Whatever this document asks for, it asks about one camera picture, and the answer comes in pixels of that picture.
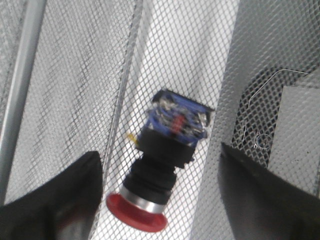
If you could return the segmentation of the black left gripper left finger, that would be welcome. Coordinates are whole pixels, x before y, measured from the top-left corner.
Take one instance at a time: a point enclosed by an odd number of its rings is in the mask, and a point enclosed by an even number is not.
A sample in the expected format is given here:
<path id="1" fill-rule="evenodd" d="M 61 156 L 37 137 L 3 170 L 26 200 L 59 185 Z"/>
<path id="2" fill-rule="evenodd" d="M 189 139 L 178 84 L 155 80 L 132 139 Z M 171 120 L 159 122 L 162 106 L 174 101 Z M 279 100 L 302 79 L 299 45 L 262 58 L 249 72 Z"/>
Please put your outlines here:
<path id="1" fill-rule="evenodd" d="M 103 193 L 98 151 L 0 208 L 2 240 L 87 240 Z"/>

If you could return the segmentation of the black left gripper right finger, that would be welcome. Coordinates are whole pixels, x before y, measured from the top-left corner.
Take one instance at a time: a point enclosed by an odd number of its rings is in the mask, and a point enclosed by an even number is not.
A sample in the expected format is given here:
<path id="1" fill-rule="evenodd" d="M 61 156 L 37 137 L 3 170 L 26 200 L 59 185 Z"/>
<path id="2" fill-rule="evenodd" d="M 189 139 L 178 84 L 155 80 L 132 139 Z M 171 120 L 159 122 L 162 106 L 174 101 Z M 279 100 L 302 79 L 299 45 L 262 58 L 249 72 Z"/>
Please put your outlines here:
<path id="1" fill-rule="evenodd" d="M 320 200 L 221 143 L 219 191 L 236 240 L 318 240 Z"/>

